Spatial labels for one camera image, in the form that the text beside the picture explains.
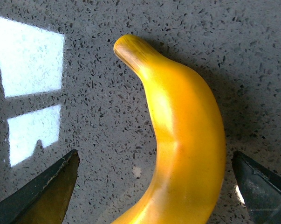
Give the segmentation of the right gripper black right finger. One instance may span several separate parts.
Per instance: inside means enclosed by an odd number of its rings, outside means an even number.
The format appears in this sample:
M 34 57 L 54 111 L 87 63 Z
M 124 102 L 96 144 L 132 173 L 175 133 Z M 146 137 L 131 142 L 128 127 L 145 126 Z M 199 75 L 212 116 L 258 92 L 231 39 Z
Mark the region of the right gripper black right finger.
M 246 208 L 255 224 L 281 224 L 281 177 L 240 151 L 232 167 Z

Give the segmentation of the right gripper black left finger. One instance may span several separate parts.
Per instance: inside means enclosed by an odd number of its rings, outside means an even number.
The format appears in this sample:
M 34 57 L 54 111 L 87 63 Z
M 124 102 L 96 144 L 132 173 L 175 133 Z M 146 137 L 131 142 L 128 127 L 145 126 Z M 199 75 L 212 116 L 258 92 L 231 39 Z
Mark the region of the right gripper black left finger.
M 0 224 L 61 224 L 77 180 L 77 150 L 0 202 Z

